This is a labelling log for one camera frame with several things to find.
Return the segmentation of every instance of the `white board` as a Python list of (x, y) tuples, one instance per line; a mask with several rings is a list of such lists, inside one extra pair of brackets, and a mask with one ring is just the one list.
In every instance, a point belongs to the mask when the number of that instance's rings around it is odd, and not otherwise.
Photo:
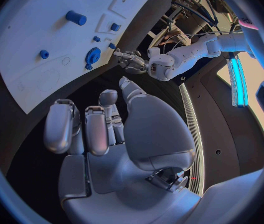
[[(89, 72), (85, 56), (93, 47), (101, 50), (93, 70), (107, 64), (114, 51), (110, 42), (117, 45), (146, 1), (27, 1), (0, 38), (0, 73), (23, 111), (29, 113), (59, 88)], [(86, 16), (87, 22), (79, 26), (67, 21), (70, 10)], [(121, 25), (117, 32), (108, 29), (114, 22)], [(95, 42), (94, 36), (101, 42)], [(49, 52), (47, 59), (39, 56), (41, 50)]]

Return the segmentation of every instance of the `blue led strip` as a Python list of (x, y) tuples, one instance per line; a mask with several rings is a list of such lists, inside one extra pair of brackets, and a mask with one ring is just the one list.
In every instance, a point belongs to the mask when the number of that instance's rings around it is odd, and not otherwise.
[(236, 79), (237, 106), (243, 107), (243, 106), (245, 106), (245, 102), (244, 102), (244, 90), (243, 90), (243, 86), (242, 86), (240, 69), (238, 67), (238, 63), (237, 63), (237, 60), (235, 58), (232, 58), (231, 62), (232, 62), (232, 67), (233, 67), (235, 79)]
[(238, 67), (240, 69), (241, 78), (242, 78), (242, 87), (243, 87), (243, 91), (244, 91), (244, 104), (245, 104), (245, 106), (247, 106), (248, 105), (247, 86), (246, 86), (246, 80), (245, 80), (245, 76), (244, 76), (244, 71), (243, 71), (242, 64), (241, 64), (239, 56), (237, 57), (237, 64), (238, 64)]

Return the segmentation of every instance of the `robotic hand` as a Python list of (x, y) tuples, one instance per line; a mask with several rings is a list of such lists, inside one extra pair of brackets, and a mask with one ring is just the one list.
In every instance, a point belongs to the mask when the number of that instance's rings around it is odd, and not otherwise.
[(252, 51), (243, 33), (229, 33), (216, 36), (206, 34), (189, 46), (175, 48), (167, 54), (160, 54), (158, 47), (148, 49), (149, 61), (144, 61), (135, 52), (114, 52), (120, 57), (120, 65), (129, 73), (141, 74), (148, 72), (150, 76), (160, 81), (169, 81), (175, 76), (192, 68), (202, 57), (217, 57), (222, 51), (246, 51), (252, 57)]

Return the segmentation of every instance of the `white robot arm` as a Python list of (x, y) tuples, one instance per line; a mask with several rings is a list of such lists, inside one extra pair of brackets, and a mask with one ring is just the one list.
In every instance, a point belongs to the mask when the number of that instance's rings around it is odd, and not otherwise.
[[(229, 33), (220, 36), (206, 34), (200, 37), (196, 43), (175, 48), (167, 54), (160, 54), (158, 47), (150, 48), (148, 50), (150, 60), (145, 64), (145, 67), (148, 74), (153, 78), (160, 81), (169, 81), (192, 68), (200, 58), (217, 57), (220, 56), (222, 51), (246, 51), (253, 56), (243, 33)], [(128, 54), (117, 51), (114, 55), (121, 57), (122, 61)], [(133, 55), (133, 61), (124, 69), (129, 72), (129, 69), (132, 69), (131, 67), (133, 67), (133, 70), (142, 67), (141, 73), (143, 73), (143, 63), (138, 64), (135, 55)]]

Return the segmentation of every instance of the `black floor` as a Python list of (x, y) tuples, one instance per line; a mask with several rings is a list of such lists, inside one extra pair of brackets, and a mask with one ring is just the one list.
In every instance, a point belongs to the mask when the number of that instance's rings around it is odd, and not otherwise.
[[(87, 106), (98, 104), (99, 94), (103, 90), (114, 89), (119, 94), (119, 113), (126, 120), (127, 105), (118, 86), (122, 76), (136, 82), (148, 94), (167, 102), (186, 120), (180, 91), (173, 81), (161, 82), (147, 74), (131, 75), (119, 66), (93, 79), (68, 97), (80, 110), (82, 119)], [(60, 206), (57, 190), (59, 170), (66, 154), (57, 155), (45, 149), (44, 124), (45, 118), (19, 148), (7, 173), (7, 180), (19, 196), (45, 219), (53, 224), (67, 224), (70, 222)]]

